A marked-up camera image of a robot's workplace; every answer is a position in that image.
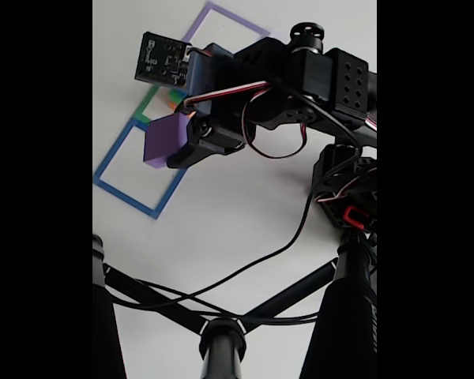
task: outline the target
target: metal rod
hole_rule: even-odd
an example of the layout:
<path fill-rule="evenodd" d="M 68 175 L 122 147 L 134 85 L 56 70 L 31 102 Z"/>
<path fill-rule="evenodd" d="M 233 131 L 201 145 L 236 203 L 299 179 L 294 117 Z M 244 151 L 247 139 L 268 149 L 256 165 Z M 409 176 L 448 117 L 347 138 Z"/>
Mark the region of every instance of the metal rod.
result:
<path fill-rule="evenodd" d="M 171 298 L 163 296 L 115 268 L 108 265 L 106 267 L 108 267 L 108 272 L 105 274 L 105 284 L 129 298 L 141 304 L 160 304 L 171 301 Z M 197 334 L 200 334 L 200 331 L 207 322 L 202 316 L 191 312 L 179 304 L 165 306 L 156 310 L 156 312 Z"/>
<path fill-rule="evenodd" d="M 271 318 L 287 310 L 333 280 L 335 274 L 333 263 L 337 265 L 337 258 L 332 259 L 326 265 L 323 265 L 271 299 L 250 310 L 246 313 L 246 316 Z M 260 324 L 250 324 L 247 322 L 243 322 L 243 325 L 248 333 L 260 326 Z"/>

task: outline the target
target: green tape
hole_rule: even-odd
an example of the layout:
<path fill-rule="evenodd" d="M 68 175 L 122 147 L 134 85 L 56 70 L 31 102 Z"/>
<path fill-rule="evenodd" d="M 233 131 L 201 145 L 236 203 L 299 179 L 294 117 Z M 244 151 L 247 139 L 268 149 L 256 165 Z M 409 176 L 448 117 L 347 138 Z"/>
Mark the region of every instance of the green tape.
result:
<path fill-rule="evenodd" d="M 144 109 L 149 105 L 154 95 L 158 92 L 158 89 L 160 89 L 160 86 L 158 85 L 153 85 L 151 87 L 149 92 L 146 94 L 145 98 L 141 101 L 141 103 L 135 110 L 134 118 L 136 118 L 140 122 L 145 122 L 145 123 L 151 122 L 151 119 L 144 116 Z"/>
<path fill-rule="evenodd" d="M 184 95 L 179 91 L 172 90 L 168 93 L 168 99 L 174 104 L 181 103 L 183 98 Z"/>

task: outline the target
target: black tripod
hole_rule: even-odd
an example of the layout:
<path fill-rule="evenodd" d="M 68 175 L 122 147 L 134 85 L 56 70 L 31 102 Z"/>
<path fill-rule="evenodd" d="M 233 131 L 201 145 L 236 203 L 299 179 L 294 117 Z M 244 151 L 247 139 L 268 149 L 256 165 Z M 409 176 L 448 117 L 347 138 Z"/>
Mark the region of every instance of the black tripod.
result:
<path fill-rule="evenodd" d="M 112 299 L 105 284 L 139 303 L 170 299 L 103 264 L 103 243 L 93 235 L 93 378 L 124 378 Z M 300 379 L 376 378 L 377 296 L 370 285 L 371 254 L 363 232 L 344 233 L 339 257 L 257 306 L 248 317 L 274 317 L 300 300 L 327 287 Z M 177 324 L 201 334 L 202 379 L 242 379 L 240 362 L 246 352 L 246 333 L 260 324 L 217 318 L 207 322 L 179 304 L 157 310 Z"/>

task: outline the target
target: wire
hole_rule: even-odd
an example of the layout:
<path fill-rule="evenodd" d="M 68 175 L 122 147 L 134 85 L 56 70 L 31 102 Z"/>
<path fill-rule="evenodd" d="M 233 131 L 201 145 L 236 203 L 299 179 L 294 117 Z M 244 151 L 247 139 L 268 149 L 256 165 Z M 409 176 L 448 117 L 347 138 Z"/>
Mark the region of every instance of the wire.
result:
<path fill-rule="evenodd" d="M 378 132 L 378 124 L 372 121 L 370 118 L 365 119 L 365 126 L 371 128 L 376 133 Z"/>
<path fill-rule="evenodd" d="M 376 171 L 377 170 L 377 167 L 375 168 L 371 168 L 369 171 L 367 171 L 365 174 L 368 174 L 369 172 L 372 172 L 372 171 Z M 342 187 L 339 192 L 337 193 L 337 195 L 335 195 L 335 197 L 331 197 L 331 198 L 328 198 L 328 199 L 321 199 L 320 197 L 317 197 L 315 199 L 315 201 L 317 203 L 324 203 L 326 201 L 332 201 L 332 200 L 336 200 L 336 199 L 341 199 L 342 197 L 346 197 L 347 195 L 343 195 L 344 191 L 351 185 L 353 184 L 354 182 L 356 182 L 358 179 L 362 178 L 365 174 L 362 174 L 362 175 L 358 175 L 356 176 L 355 178 L 353 178 L 352 180 L 350 180 L 348 183 L 346 183 L 344 185 L 344 187 Z"/>
<path fill-rule="evenodd" d="M 237 87 L 220 89 L 218 91 L 212 91 L 212 92 L 202 93 L 201 95 L 187 97 L 183 100 L 183 104 L 184 106 L 196 104 L 202 101 L 215 99 L 217 97 L 233 95 L 235 93 L 250 91 L 252 89 L 264 88 L 268 85 L 269 83 L 267 83 L 266 81 L 255 81 L 254 83 L 238 85 Z"/>
<path fill-rule="evenodd" d="M 134 310 L 143 310 L 141 308 L 142 304 L 136 304 L 133 302 L 127 302 L 114 296 L 111 294 L 111 298 L 114 304 L 118 304 L 120 306 L 124 306 L 126 308 L 131 308 Z M 315 322 L 318 312 L 307 314 L 305 316 L 298 316 L 298 317 L 274 317 L 274 318 L 267 318 L 267 317 L 253 317 L 253 316 L 246 316 L 246 315 L 239 315 L 230 312 L 205 312 L 205 311 L 198 311 L 198 310 L 191 310 L 194 314 L 198 314 L 200 316 L 214 316 L 214 317 L 229 317 L 229 318 L 237 318 L 241 321 L 249 322 L 251 324 L 264 324 L 264 325 L 298 325 L 298 324 L 306 324 L 309 322 Z"/>
<path fill-rule="evenodd" d="M 307 213 L 309 212 L 309 207 L 310 207 L 310 203 L 311 203 L 312 199 L 313 199 L 313 194 L 312 194 L 312 189 L 311 189 L 311 192 L 309 193 L 309 196 L 307 197 L 306 205 L 304 207 L 303 214 L 302 214 L 302 219 L 300 220 L 300 225 L 299 225 L 299 228 L 297 229 L 297 232 L 293 236 L 292 240 L 289 243 L 287 243 L 285 246 L 281 247 L 279 250 L 277 250 L 277 251 L 275 251 L 271 254 L 265 255 L 264 257 L 261 257 L 261 258 L 257 259 L 256 261 L 253 261 L 253 262 L 249 263 L 248 265 L 245 265 L 244 267 L 242 267 L 239 270 L 233 272 L 229 276 L 224 277 L 222 280 L 219 280 L 218 282 L 215 282 L 214 284 L 211 284 L 210 286 L 208 286 L 206 288 L 202 288 L 201 290 L 196 291 L 193 294 L 182 295 L 179 298 L 172 299 L 170 302 L 164 302 L 164 303 L 161 303 L 161 304 L 153 304 L 153 305 L 137 304 L 137 305 L 135 305 L 136 307 L 134 307 L 134 309 L 136 309 L 136 310 L 158 310 L 158 309 L 163 308 L 165 306 L 173 306 L 174 304 L 177 304 L 178 302 L 181 302 L 183 300 L 187 300 L 187 299 L 193 300 L 196 296 L 204 294 L 207 291 L 211 291 L 213 288 L 216 288 L 216 287 L 220 286 L 221 284 L 228 282 L 230 279 L 235 278 L 238 274 L 240 274 L 242 272 L 245 272 L 247 269 L 252 268 L 257 264 L 262 263 L 263 261 L 267 261 L 268 259 L 273 258 L 273 257 L 283 253 L 284 251 L 288 250 L 296 242 L 296 240 L 300 236 L 300 233 L 302 232 L 303 226 L 306 223 Z"/>
<path fill-rule="evenodd" d="M 303 148 L 306 147 L 306 144 L 307 144 L 307 132 L 306 132 L 306 124 L 300 124 L 300 133 L 302 134 L 302 144 L 300 145 L 300 147 L 293 153 L 291 154 L 287 154 L 286 156 L 270 156 L 269 154 L 266 154 L 264 152 L 262 152 L 261 150 L 259 150 L 256 146 L 254 146 L 254 144 L 251 142 L 250 140 L 250 136 L 247 132 L 247 127 L 246 127 L 246 119 L 245 119 L 245 115 L 246 115 L 246 109 L 247 109 L 247 106 L 251 103 L 253 103 L 253 101 L 255 101 L 258 97 L 266 94 L 268 91 L 270 91 L 270 88 L 266 88 L 266 89 L 262 89 L 261 91 L 258 91 L 257 93 L 255 93 L 253 95 L 253 97 L 251 98 L 250 101 L 248 101 L 245 105 L 244 105 L 244 108 L 243 108 L 243 114 L 241 116 L 241 126 L 242 126 L 242 129 L 243 129 L 243 136 L 244 136 L 244 141 L 247 143 L 247 145 L 252 148 L 255 152 L 257 152 L 259 155 L 265 157 L 265 158 L 268 158 L 268 159 L 285 159 L 285 158 L 290 158 L 292 156 L 295 156 L 297 155 L 299 152 L 301 152 L 303 150 Z"/>
<path fill-rule="evenodd" d="M 162 286 L 160 284 L 151 283 L 151 282 L 148 282 L 147 280 L 140 280 L 140 279 L 136 279 L 136 280 L 148 287 L 170 292 L 171 294 L 178 295 L 178 296 L 187 296 L 187 294 L 185 294 L 184 292 L 176 291 L 169 287 Z M 207 306 L 208 308 L 211 308 L 212 310 L 217 310 L 218 312 L 221 312 L 221 313 L 229 313 L 227 310 L 224 310 L 223 308 L 220 308 L 219 306 L 215 306 L 211 304 L 210 302 L 206 302 L 205 300 L 202 300 L 200 298 L 191 298 L 190 300 L 193 302 L 197 302 L 198 304 L 202 304 L 203 306 Z"/>
<path fill-rule="evenodd" d="M 213 59 L 218 59 L 223 65 L 227 65 L 230 67 L 238 67 L 243 71 L 247 71 L 248 73 L 256 76 L 256 77 L 263 77 L 263 73 L 256 72 L 254 69 L 251 69 L 248 65 L 244 64 L 242 61 L 238 60 L 228 60 L 226 58 L 221 58 L 218 56 L 214 56 Z M 325 177 L 322 180 L 318 180 L 314 186 L 314 189 L 316 186 L 318 186 L 321 182 L 325 181 L 327 178 L 331 177 L 334 174 L 339 173 L 346 167 L 350 166 L 354 162 L 358 160 L 360 156 L 362 156 L 363 152 L 363 147 L 359 143 L 359 141 L 356 139 L 355 134 L 348 129 L 346 126 L 344 126 L 339 120 L 334 118 L 330 113 L 327 111 L 323 110 L 320 106 L 318 106 L 313 100 L 309 99 L 305 95 L 303 95 L 300 92 L 297 92 L 295 89 L 287 86 L 284 84 L 282 81 L 274 79 L 274 78 L 266 78 L 267 82 L 272 86 L 272 88 L 277 89 L 278 91 L 285 92 L 293 97 L 295 97 L 298 101 L 306 104 L 309 106 L 314 112 L 316 112 L 318 115 L 321 115 L 324 118 L 327 118 L 331 122 L 333 122 L 337 127 L 340 128 L 340 130 L 348 136 L 349 140 L 355 145 L 355 155 L 348 158 L 344 162 L 339 163 L 335 167 L 332 167 L 325 175 Z"/>
<path fill-rule="evenodd" d="M 190 55 L 193 51 L 194 51 L 195 53 L 199 53 L 199 54 L 205 55 L 206 57 L 209 57 L 209 58 L 212 58 L 212 57 L 213 57 L 213 53 L 211 53 L 210 51 L 207 51 L 207 50 L 199 49 L 198 47 L 191 47 L 191 48 L 188 50 L 188 55 Z"/>

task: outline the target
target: black plastic part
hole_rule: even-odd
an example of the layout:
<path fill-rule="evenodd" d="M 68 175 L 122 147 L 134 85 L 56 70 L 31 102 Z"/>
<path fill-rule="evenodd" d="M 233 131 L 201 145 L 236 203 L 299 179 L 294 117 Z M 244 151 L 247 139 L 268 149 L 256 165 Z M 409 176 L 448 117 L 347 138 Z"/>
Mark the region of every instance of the black plastic part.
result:
<path fill-rule="evenodd" d="M 292 41 L 288 44 L 290 51 L 309 47 L 315 49 L 319 54 L 323 54 L 323 38 L 325 38 L 325 30 L 313 22 L 302 22 L 295 25 L 290 31 Z"/>
<path fill-rule="evenodd" d="M 335 167 L 353 154 L 354 149 L 346 145 L 327 145 L 320 154 L 319 161 L 314 165 L 313 184 L 325 176 L 325 173 L 331 167 Z M 330 179 L 325 186 L 317 187 L 314 191 L 314 198 L 320 196 L 322 198 L 333 197 L 334 193 L 338 193 L 349 180 L 354 178 L 357 171 L 364 167 L 371 167 L 373 164 L 375 164 L 373 158 L 360 158 L 353 167 L 349 167 L 338 177 Z M 349 196 L 341 199 L 319 203 L 332 225 L 337 229 L 353 228 L 353 225 L 344 220 L 344 213 L 349 206 L 353 205 L 370 215 L 369 218 L 358 220 L 366 225 L 363 231 L 367 233 L 377 232 L 377 172 L 369 174 L 368 180 L 361 179 L 359 185 L 348 190 L 348 194 Z M 352 213 L 352 216 L 356 219 L 359 218 L 359 215 L 355 213 Z"/>
<path fill-rule="evenodd" d="M 375 113 L 375 116 L 372 115 L 372 119 L 378 121 L 378 75 L 376 73 L 369 72 L 369 83 L 368 87 L 368 97 L 367 97 L 367 112 Z"/>
<path fill-rule="evenodd" d="M 92 379 L 125 379 L 112 299 L 105 288 L 92 285 Z"/>
<path fill-rule="evenodd" d="M 200 345 L 198 345 L 202 358 L 205 357 L 213 338 L 220 334 L 229 335 L 235 340 L 235 348 L 239 353 L 239 359 L 242 361 L 246 354 L 246 338 L 237 321 L 229 318 L 215 318 L 207 324 L 201 335 Z"/>
<path fill-rule="evenodd" d="M 142 36 L 135 79 L 151 84 L 184 88 L 188 74 L 186 49 L 190 43 L 150 32 Z"/>
<path fill-rule="evenodd" d="M 129 298 L 142 304 L 160 304 L 162 302 L 171 301 L 170 298 L 163 296 L 152 288 L 130 278 L 115 268 L 112 268 L 109 265 L 103 266 L 105 270 L 108 270 L 105 275 L 105 284 Z M 179 304 L 165 306 L 155 310 L 155 312 L 162 314 L 166 318 L 197 334 L 200 333 L 207 321 L 202 316 L 191 312 Z"/>
<path fill-rule="evenodd" d="M 216 75 L 221 69 L 221 60 L 214 57 L 228 57 L 233 58 L 233 54 L 230 51 L 223 49 L 221 46 L 211 43 L 205 49 L 209 53 L 212 53 L 212 57 L 200 54 L 196 51 L 190 52 L 190 66 L 188 69 L 186 92 L 189 96 L 200 95 L 202 93 L 208 93 L 217 90 L 216 86 Z M 212 100 L 203 101 L 196 103 L 193 106 L 193 110 L 197 114 L 210 115 Z"/>
<path fill-rule="evenodd" d="M 369 265 L 371 264 L 371 251 L 367 248 L 365 234 L 355 228 L 345 231 L 342 243 L 337 249 L 339 261 L 333 280 L 353 278 L 360 283 L 369 284 Z"/>
<path fill-rule="evenodd" d="M 325 291 L 300 379 L 375 379 L 378 359 L 378 298 L 353 278 Z"/>
<path fill-rule="evenodd" d="M 255 77 L 249 77 L 250 79 L 262 80 L 268 76 L 275 77 L 278 75 L 282 70 L 284 58 L 288 54 L 288 49 L 281 41 L 265 37 L 235 53 L 235 59 L 243 63 L 248 69 L 253 70 L 256 75 Z M 240 69 L 235 71 L 233 77 L 221 77 L 222 81 L 241 81 L 240 84 L 245 84 L 247 79 L 248 73 L 243 73 Z"/>
<path fill-rule="evenodd" d="M 93 241 L 95 241 L 95 242 L 98 243 L 101 247 L 103 247 L 103 241 L 102 241 L 102 239 L 100 238 L 100 236 L 98 236 L 98 235 L 93 235 Z"/>
<path fill-rule="evenodd" d="M 341 49 L 325 54 L 333 61 L 329 106 L 332 115 L 352 129 L 357 129 L 367 116 L 367 62 Z"/>
<path fill-rule="evenodd" d="M 255 130 L 250 130 L 253 137 Z M 187 168 L 213 154 L 227 156 L 245 146 L 241 133 L 222 128 L 218 122 L 210 122 L 207 116 L 192 117 L 186 131 L 188 141 L 167 158 L 169 168 Z"/>
<path fill-rule="evenodd" d="M 337 258 L 331 260 L 329 263 L 323 265 L 305 278 L 292 284 L 290 287 L 257 306 L 253 310 L 250 310 L 246 313 L 246 316 L 272 318 L 287 310 L 300 300 L 306 298 L 333 280 L 335 269 L 333 268 L 332 263 L 337 264 Z M 260 325 L 244 321 L 243 326 L 246 329 L 246 332 L 249 333 Z"/>
<path fill-rule="evenodd" d="M 246 340 L 236 321 L 210 321 L 202 333 L 199 351 L 204 359 L 201 379 L 242 379 L 240 362 L 246 352 Z"/>

